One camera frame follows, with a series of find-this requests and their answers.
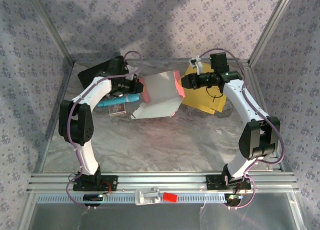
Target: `red tag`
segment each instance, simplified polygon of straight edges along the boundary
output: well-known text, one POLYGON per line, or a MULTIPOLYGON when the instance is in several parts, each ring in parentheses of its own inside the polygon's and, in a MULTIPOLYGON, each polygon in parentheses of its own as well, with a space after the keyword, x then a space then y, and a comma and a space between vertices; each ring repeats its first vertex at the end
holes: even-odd
POLYGON ((170 202, 177 202, 178 201, 178 195, 165 192, 163 194, 163 200, 164 201, 170 201, 170 202))

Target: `white cable clip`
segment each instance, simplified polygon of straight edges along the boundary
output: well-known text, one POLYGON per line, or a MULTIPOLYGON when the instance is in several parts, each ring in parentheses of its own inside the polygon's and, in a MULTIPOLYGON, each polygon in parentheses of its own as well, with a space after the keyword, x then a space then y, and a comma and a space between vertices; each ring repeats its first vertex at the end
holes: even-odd
POLYGON ((136 189, 134 192, 136 205, 155 204, 161 202, 160 189, 158 187, 136 189))
POLYGON ((129 71, 129 75, 126 76, 125 78, 126 78, 127 80, 132 81, 132 80, 134 79, 135 75, 138 75, 138 74, 139 74, 138 72, 137 72, 136 74, 132 74, 133 72, 135 72, 135 71, 137 70, 137 67, 132 67, 132 66, 130 66, 130 65, 127 65, 126 68, 127 68, 127 70, 129 71))
POLYGON ((192 66, 192 68, 196 67, 196 73, 198 75, 202 74, 204 72, 204 67, 201 63, 201 58, 199 56, 193 57, 189 60, 189 64, 192 66))

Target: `yellow paper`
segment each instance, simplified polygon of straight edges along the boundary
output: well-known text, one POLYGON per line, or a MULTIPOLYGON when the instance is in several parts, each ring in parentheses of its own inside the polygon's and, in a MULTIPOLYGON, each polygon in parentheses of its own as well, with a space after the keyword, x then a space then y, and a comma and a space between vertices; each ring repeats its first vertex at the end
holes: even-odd
MULTIPOLYGON (((209 64, 203 63, 202 65, 203 65, 203 72, 205 73, 213 72, 209 64)), ((192 66, 189 66, 187 71, 185 72, 185 75, 188 75, 190 73, 195 73, 195 72, 197 72, 197 69, 192 68, 192 66)), ((211 96, 219 97, 221 95, 218 86, 212 86, 207 90, 211 96)), ((199 110, 202 110, 211 114, 214 114, 215 111, 222 112, 222 109, 224 108, 226 103, 225 95, 223 95, 220 98, 213 98, 210 95, 208 95, 205 87, 201 87, 196 90, 184 88, 184 93, 185 93, 185 97, 182 101, 182 104, 197 108, 199 110)))

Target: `blue pen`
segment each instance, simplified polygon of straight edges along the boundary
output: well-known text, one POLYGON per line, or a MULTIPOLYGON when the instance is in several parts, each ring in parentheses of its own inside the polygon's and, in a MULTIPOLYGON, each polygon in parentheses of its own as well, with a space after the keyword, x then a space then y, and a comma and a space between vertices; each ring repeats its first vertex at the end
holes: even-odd
POLYGON ((134 102, 134 101, 138 101, 139 99, 140 99, 139 94, 127 94, 125 96, 100 101, 98 103, 98 106, 99 107, 111 106, 111 105, 121 104, 125 102, 134 102))

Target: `reflective surface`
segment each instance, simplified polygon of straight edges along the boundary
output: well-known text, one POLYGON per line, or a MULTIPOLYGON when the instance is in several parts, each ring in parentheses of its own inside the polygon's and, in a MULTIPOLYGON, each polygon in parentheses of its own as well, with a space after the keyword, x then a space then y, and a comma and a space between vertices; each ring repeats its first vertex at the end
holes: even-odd
POLYGON ((248 207, 238 210, 228 210, 222 204, 168 203, 143 206, 109 204, 108 206, 108 209, 88 211, 72 203, 37 204, 29 230, 297 229, 286 193, 258 193, 248 207))
MULTIPOLYGON (((75 64, 65 99, 83 91, 77 74, 90 66, 75 64)), ((148 61, 141 74, 178 69, 183 75, 187 67, 187 62, 148 61)), ((228 100, 222 113, 214 115, 181 105, 173 117, 131 120, 130 113, 139 104, 127 103, 127 114, 113 117, 108 108, 94 109, 92 147, 102 171, 221 171, 239 150, 243 123, 228 100)), ((43 171, 74 172, 78 166, 72 146, 56 127, 43 171)), ((267 166, 259 164, 256 169, 267 166)))

